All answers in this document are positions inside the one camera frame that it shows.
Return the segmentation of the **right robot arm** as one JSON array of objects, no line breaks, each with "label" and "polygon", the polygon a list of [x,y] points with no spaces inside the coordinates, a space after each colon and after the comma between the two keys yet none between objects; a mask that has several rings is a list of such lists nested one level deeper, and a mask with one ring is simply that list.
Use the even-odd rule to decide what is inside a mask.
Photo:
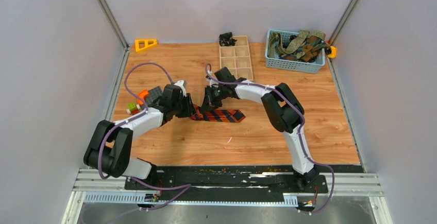
[{"label": "right robot arm", "polygon": [[213,111],[226,98],[246,99],[264,106],[271,125],[285,138],[292,158],[294,185],[301,192],[314,187],[319,172],[315,168],[304,134],[304,109],[291,89],[281,83],[262,85],[249,80],[227,84],[210,80],[205,87],[202,111]]}]

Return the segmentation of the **orange navy striped tie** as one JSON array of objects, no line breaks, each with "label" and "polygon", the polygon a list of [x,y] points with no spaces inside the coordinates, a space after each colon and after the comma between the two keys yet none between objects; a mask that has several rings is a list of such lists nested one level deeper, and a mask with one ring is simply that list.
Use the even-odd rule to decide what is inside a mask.
[{"label": "orange navy striped tie", "polygon": [[195,121],[239,123],[246,118],[240,110],[216,109],[202,113],[198,105],[194,105],[195,114],[190,117]]}]

